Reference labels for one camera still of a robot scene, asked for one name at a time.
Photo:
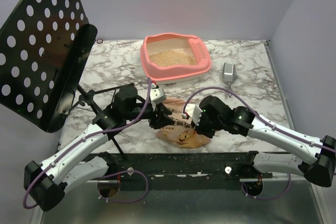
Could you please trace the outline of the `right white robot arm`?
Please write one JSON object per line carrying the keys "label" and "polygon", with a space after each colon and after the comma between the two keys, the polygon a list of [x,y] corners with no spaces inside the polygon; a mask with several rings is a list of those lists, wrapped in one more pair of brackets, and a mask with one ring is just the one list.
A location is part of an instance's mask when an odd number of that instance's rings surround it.
{"label": "right white robot arm", "polygon": [[259,173],[287,173],[304,177],[321,186],[332,185],[335,172],[335,138],[301,134],[278,126],[245,106],[230,108],[218,97],[207,96],[200,105],[189,105],[188,114],[198,134],[212,138],[217,131],[251,137],[272,144],[286,154],[259,152],[243,162],[242,173],[249,178]]}

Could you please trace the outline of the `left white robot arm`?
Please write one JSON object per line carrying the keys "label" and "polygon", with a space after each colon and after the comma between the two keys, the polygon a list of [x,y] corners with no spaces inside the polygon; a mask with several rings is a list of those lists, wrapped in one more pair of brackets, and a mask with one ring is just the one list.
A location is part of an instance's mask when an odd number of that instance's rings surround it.
{"label": "left white robot arm", "polygon": [[129,84],[119,87],[105,109],[92,103],[96,116],[83,133],[53,156],[26,165],[23,207],[40,207],[49,211],[62,201],[66,193],[89,180],[115,177],[120,182],[123,171],[118,167],[118,160],[108,152],[99,153],[87,162],[83,159],[141,120],[148,120],[153,129],[171,125],[173,120],[171,112],[163,104],[165,100],[164,90],[152,82],[146,98],[139,96],[135,86]]}

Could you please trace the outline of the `beige cat litter bag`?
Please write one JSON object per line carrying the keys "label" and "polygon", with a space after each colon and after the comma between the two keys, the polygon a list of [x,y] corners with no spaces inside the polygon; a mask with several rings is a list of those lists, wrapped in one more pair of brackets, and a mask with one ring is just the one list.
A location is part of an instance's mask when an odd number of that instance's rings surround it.
{"label": "beige cat litter bag", "polygon": [[172,112],[170,117],[174,124],[163,127],[157,131],[157,137],[173,145],[183,148],[199,148],[211,142],[211,139],[199,135],[191,126],[191,119],[183,119],[181,116],[184,100],[167,98],[164,105]]}

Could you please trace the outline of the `silver metal litter scoop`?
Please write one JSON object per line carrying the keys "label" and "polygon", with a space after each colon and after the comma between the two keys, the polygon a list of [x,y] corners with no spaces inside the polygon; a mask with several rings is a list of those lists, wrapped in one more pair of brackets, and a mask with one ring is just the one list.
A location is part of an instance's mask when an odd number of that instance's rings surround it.
{"label": "silver metal litter scoop", "polygon": [[222,71],[223,82],[227,84],[228,90],[232,91],[232,84],[237,79],[237,72],[235,65],[230,62],[225,62]]}

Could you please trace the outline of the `pink cat litter box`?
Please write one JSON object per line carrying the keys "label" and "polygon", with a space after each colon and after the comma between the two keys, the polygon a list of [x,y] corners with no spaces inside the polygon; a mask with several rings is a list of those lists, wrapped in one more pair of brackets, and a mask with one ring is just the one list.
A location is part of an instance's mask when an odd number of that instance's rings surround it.
{"label": "pink cat litter box", "polygon": [[[196,64],[161,67],[150,60],[150,55],[165,51],[176,51],[193,56]],[[199,37],[177,33],[163,33],[145,37],[140,48],[140,61],[145,75],[159,84],[198,78],[207,73],[212,66],[209,52]]]}

